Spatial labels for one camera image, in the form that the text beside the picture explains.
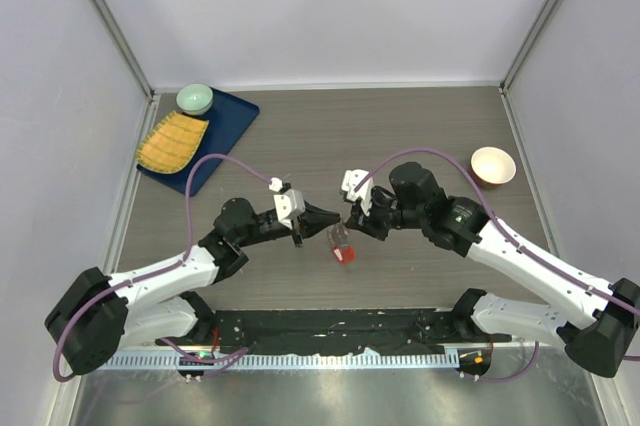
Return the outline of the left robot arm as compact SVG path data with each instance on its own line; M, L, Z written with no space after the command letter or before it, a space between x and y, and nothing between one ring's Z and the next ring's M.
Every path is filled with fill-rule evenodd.
M89 374L117 351L138 342L183 337L205 343L213 314L196 289L236 274L248 261L244 248L289 238L301 246L340 216L285 194L274 208L258 213L244 198L222 206L212 230L187 250L152 265L112 275L92 267L81 272L47 315L44 326L55 342L52 372L66 381Z

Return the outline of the grey keyring holder red handle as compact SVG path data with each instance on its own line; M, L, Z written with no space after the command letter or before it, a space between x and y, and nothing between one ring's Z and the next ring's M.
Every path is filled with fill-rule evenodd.
M334 259L347 265L354 261L356 254L348 238L348 230L342 222L338 222L327 230L327 238Z

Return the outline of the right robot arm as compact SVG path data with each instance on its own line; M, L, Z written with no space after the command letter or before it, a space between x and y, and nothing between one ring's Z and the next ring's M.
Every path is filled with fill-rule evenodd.
M417 162L395 167L391 187L365 170L345 172L341 192L352 208L347 228L383 241L392 230L418 230L434 246L488 266L540 298L508 300L469 289L451 326L465 341L505 334L562 350L604 378L616 376L639 329L639 287L584 272L528 241L477 201L449 196Z

